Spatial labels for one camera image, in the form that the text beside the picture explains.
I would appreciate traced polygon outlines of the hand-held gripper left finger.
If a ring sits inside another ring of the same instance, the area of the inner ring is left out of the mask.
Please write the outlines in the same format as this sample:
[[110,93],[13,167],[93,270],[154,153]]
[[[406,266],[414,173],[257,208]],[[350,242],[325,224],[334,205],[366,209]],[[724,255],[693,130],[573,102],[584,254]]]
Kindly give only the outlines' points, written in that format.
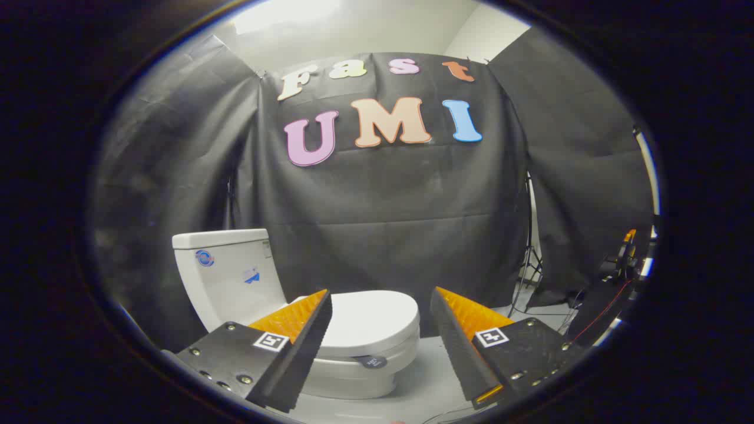
[[235,402],[290,412],[332,317],[328,290],[253,324],[224,322],[175,355],[181,371]]

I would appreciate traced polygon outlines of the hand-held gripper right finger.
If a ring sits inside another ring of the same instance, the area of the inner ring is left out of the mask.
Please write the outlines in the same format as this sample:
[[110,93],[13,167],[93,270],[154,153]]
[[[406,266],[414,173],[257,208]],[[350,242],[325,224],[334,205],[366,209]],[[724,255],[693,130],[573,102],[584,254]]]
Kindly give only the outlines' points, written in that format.
[[585,355],[541,320],[515,320],[442,287],[430,311],[466,400],[507,407],[541,391]]

